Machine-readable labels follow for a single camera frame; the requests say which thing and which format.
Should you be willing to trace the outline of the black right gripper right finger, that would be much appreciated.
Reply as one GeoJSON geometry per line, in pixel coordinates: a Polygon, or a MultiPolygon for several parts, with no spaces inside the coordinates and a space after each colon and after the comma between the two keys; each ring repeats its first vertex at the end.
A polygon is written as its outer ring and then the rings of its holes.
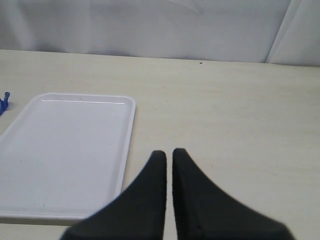
{"type": "Polygon", "coordinates": [[[290,230],[214,184],[184,148],[172,153],[172,197],[179,240],[293,240],[290,230]]]}

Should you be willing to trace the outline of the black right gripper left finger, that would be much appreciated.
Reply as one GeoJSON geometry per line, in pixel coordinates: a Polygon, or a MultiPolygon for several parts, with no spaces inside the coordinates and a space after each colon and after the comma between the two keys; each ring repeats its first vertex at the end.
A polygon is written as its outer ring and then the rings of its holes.
{"type": "Polygon", "coordinates": [[[69,227],[63,240],[161,240],[167,202],[167,158],[151,153],[134,181],[110,204],[69,227]]]}

